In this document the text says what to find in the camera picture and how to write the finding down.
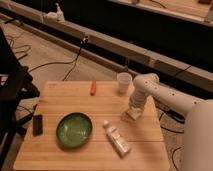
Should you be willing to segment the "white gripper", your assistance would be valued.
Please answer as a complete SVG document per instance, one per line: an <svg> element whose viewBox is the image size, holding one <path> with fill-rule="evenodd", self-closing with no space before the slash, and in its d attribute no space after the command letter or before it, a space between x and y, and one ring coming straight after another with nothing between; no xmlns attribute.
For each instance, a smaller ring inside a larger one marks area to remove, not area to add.
<svg viewBox="0 0 213 171"><path fill-rule="evenodd" d="M133 108L133 119L137 120L141 114L142 108L145 105L147 95L144 92L135 90L129 98L129 106Z"/></svg>

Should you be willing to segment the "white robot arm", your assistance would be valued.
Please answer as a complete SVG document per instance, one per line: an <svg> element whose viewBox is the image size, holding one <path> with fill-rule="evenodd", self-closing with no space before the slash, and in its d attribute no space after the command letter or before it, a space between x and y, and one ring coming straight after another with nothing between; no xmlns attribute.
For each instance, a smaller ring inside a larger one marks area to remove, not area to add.
<svg viewBox="0 0 213 171"><path fill-rule="evenodd" d="M151 95L185 119L180 171L213 171L213 99L201 99L163 86L154 74L133 79L131 108L139 108Z"/></svg>

